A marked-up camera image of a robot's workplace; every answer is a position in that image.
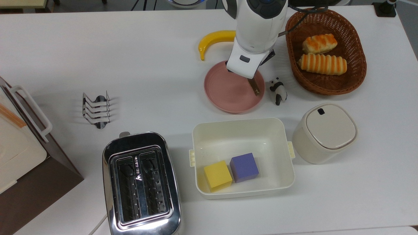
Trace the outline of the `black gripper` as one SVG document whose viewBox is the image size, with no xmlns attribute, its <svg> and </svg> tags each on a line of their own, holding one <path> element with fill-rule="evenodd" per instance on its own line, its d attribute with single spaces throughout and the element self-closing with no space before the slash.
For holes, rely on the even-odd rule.
<svg viewBox="0 0 418 235">
<path fill-rule="evenodd" d="M 262 66 L 264 63 L 269 61 L 271 58 L 273 58 L 276 55 L 274 49 L 272 49 L 269 53 L 269 55 L 266 56 L 266 58 L 260 63 L 260 66 Z"/>
</svg>

